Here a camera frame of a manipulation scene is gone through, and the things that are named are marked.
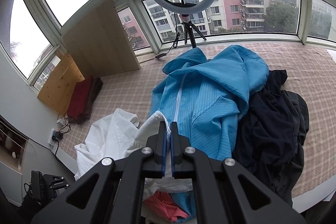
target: wooden panel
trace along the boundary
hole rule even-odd
[[[62,33],[62,41],[84,77],[140,69],[113,0],[88,11],[76,25]]]
[[[77,82],[84,77],[70,54],[62,56],[61,61],[43,85],[39,98],[47,106],[61,115],[67,111]]]

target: pink building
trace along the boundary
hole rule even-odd
[[[149,46],[130,8],[118,12],[118,15],[128,34],[128,40],[130,41],[132,48],[137,50]]]
[[[241,21],[243,15],[243,7],[241,0],[223,0],[226,15],[227,29],[236,28],[241,30]]]

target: white zipper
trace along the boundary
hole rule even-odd
[[[184,83],[185,76],[186,76],[186,73],[183,75],[181,85],[180,85],[180,89],[178,90],[178,93],[177,93],[176,104],[175,104],[175,115],[174,115],[173,122],[177,122],[177,117],[179,115],[179,108],[180,108],[181,97],[182,97],[182,86],[183,86],[183,83]]]

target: black garment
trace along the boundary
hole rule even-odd
[[[291,191],[303,170],[309,117],[298,94],[280,90],[286,79],[286,70],[270,71],[266,86],[250,97],[232,156],[292,205]]]

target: folded red cloth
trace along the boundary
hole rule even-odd
[[[85,112],[86,104],[89,98],[89,93],[92,84],[92,76],[89,76],[85,80],[76,83],[75,89],[71,96],[70,105],[67,110],[69,118],[79,121]]]
[[[190,216],[173,201],[169,193],[156,191],[144,203],[159,217],[171,222],[177,221],[178,216],[183,218]]]

